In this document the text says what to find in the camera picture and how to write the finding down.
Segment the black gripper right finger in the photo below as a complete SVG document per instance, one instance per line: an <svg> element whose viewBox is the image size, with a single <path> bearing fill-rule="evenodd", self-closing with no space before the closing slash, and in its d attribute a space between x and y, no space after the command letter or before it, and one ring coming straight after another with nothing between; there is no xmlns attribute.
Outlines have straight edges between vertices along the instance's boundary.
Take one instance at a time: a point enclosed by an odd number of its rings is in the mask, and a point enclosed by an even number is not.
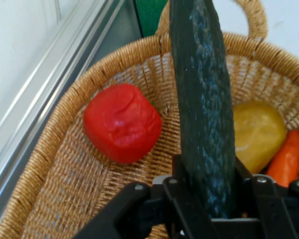
<svg viewBox="0 0 299 239"><path fill-rule="evenodd" d="M238 239L299 239L299 193L236 160Z"/></svg>

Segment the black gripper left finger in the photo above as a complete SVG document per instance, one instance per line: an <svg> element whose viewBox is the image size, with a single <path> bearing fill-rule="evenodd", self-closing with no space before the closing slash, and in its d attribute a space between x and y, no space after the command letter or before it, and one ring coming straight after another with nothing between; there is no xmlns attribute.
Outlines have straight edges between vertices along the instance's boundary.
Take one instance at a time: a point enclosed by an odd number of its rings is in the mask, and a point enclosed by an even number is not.
<svg viewBox="0 0 299 239"><path fill-rule="evenodd" d="M214 226L185 183L180 155L173 175L161 184L126 185L75 235L76 239L145 239L152 228L165 225L171 239L212 239Z"/></svg>

